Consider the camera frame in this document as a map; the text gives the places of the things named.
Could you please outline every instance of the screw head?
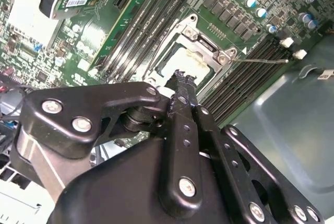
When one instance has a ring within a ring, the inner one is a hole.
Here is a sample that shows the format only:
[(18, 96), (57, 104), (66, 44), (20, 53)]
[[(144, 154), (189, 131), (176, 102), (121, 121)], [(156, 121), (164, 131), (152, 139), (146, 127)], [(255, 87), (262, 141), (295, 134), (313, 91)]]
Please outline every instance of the screw head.
[(157, 92), (156, 92), (153, 88), (151, 88), (151, 87), (148, 87), (148, 88), (146, 89), (146, 91), (147, 91), (148, 93), (152, 94), (152, 95), (156, 95), (156, 94), (157, 94)]
[(265, 221), (265, 214), (263, 213), (262, 209), (256, 203), (251, 202), (249, 205), (249, 209), (255, 219), (257, 219), (260, 222)]
[(63, 109), (62, 105), (54, 100), (47, 100), (42, 103), (42, 109), (47, 113), (59, 113)]
[(234, 128), (230, 127), (230, 131), (233, 135), (235, 135), (235, 136), (238, 135), (238, 132)]
[(303, 211), (300, 207), (298, 207), (298, 206), (294, 206), (294, 211), (296, 212), (297, 216), (298, 216), (301, 220), (303, 220), (303, 221), (307, 221), (307, 217), (306, 217), (304, 211)]
[(195, 185), (187, 178), (181, 178), (178, 186), (181, 192), (187, 197), (193, 197), (196, 193)]
[(72, 126), (76, 131), (79, 131), (82, 133), (88, 132), (92, 128), (92, 124), (89, 122), (88, 119), (84, 117), (75, 118), (72, 121)]
[(201, 108), (203, 114), (209, 114), (209, 111), (206, 108)]
[(311, 215), (311, 217), (318, 222), (319, 221), (319, 217), (317, 216), (317, 214), (313, 211), (313, 209), (311, 209), (310, 207), (307, 208), (307, 212), (309, 213), (309, 215)]

